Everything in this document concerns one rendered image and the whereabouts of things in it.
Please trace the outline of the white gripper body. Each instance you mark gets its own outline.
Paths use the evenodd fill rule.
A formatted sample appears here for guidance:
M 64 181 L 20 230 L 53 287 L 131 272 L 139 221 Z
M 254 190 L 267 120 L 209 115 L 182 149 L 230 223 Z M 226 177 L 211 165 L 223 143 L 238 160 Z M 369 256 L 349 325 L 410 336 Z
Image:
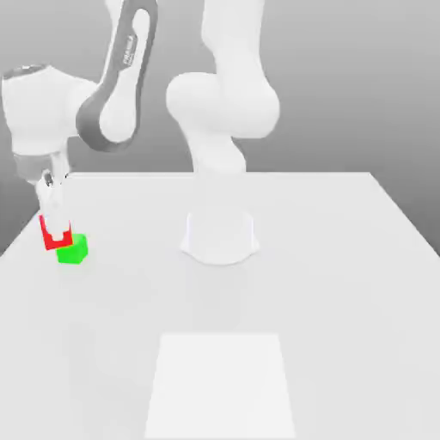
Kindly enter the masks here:
M 46 223 L 57 220 L 62 223 L 70 221 L 69 213 L 64 203 L 63 183 L 55 180 L 51 185 L 41 178 L 36 185 L 40 211 Z

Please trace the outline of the small red cube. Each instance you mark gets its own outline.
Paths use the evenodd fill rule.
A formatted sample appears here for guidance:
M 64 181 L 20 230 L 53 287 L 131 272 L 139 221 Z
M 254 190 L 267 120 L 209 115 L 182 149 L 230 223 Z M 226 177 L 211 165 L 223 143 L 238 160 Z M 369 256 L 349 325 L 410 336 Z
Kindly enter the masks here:
M 42 215 L 39 215 L 39 220 L 46 250 L 65 248 L 73 244 L 73 234 L 71 226 L 69 226 L 69 228 L 63 232 L 63 238 L 61 240 L 54 240 L 52 235 L 48 232 L 46 228 L 46 222 Z

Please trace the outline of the small green cube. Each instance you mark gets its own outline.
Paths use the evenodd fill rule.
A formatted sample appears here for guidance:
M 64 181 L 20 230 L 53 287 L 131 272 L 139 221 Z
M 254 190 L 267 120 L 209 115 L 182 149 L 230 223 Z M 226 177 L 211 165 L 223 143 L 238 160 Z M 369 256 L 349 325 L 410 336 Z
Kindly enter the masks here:
M 88 241 L 85 234 L 74 234 L 73 243 L 56 250 L 58 262 L 61 264 L 79 265 L 89 253 Z

